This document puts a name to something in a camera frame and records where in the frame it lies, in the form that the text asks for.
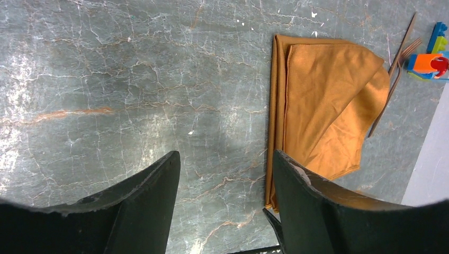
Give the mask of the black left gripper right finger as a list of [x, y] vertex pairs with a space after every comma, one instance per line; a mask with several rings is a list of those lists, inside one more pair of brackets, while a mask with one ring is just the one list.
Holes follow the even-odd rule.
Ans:
[[374, 199], [273, 153], [283, 253], [448, 253], [448, 201], [419, 207]]

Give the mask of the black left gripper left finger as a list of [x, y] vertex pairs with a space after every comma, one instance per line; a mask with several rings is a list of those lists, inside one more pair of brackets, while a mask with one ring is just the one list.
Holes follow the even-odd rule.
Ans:
[[74, 204], [1, 200], [1, 253], [165, 253], [181, 162], [171, 151]]

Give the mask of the orange cloth napkin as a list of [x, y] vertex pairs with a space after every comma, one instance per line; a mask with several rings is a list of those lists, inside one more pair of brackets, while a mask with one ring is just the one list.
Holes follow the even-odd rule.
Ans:
[[273, 153], [329, 180], [360, 168], [362, 144], [384, 109], [384, 60], [342, 39], [273, 38], [265, 207], [279, 210]]

